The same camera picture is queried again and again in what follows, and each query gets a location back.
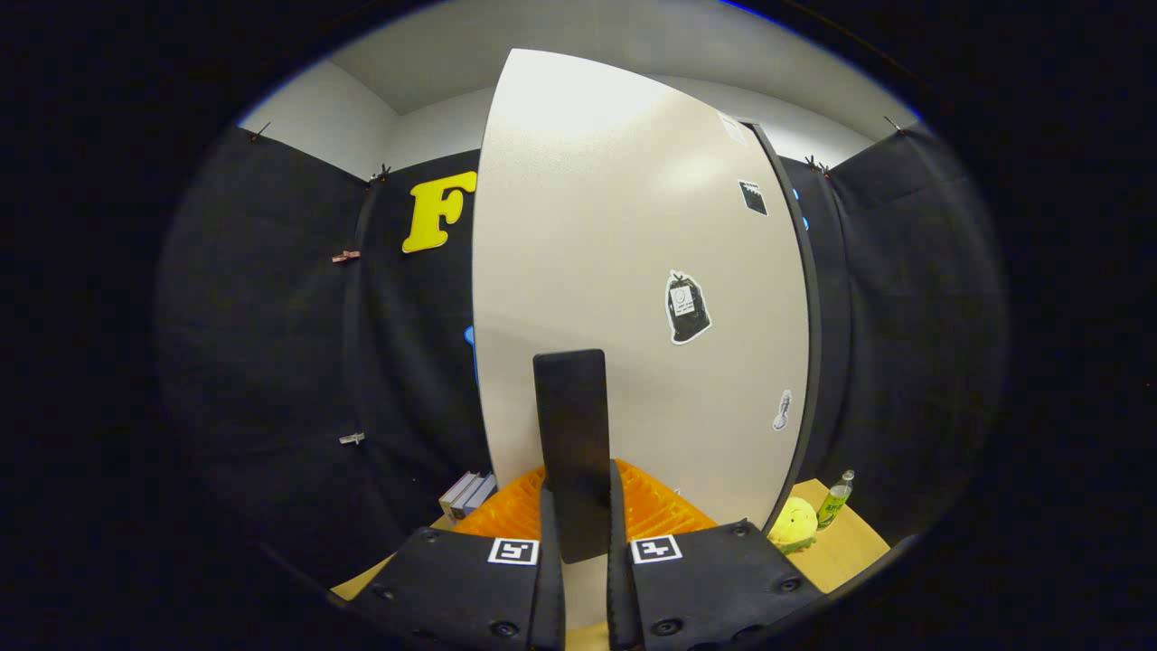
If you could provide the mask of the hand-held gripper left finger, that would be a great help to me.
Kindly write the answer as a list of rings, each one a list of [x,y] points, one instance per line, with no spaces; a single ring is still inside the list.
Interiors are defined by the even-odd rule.
[[[565,590],[544,468],[454,528],[417,528],[351,598],[392,650],[562,650]]]

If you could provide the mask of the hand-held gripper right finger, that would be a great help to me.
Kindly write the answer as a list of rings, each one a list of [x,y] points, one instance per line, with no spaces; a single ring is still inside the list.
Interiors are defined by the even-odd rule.
[[[821,589],[745,519],[629,537],[624,473],[610,461],[612,650],[759,650],[821,608]]]

